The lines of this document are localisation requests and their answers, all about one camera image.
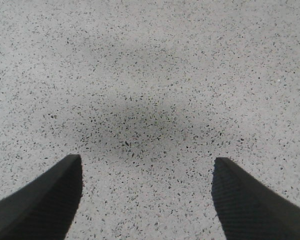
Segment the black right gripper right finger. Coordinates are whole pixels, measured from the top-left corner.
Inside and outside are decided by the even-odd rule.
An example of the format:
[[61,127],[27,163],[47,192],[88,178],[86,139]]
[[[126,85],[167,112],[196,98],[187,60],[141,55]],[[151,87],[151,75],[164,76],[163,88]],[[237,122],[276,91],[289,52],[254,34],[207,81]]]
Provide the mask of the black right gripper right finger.
[[211,195],[226,239],[300,240],[300,207],[231,159],[215,159]]

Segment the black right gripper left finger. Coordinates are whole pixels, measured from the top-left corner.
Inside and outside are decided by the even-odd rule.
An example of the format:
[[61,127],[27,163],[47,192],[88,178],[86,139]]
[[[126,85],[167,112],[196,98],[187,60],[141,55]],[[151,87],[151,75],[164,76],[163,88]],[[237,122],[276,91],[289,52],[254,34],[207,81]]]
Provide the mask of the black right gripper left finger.
[[0,200],[0,240],[63,240],[83,190],[82,159],[70,154]]

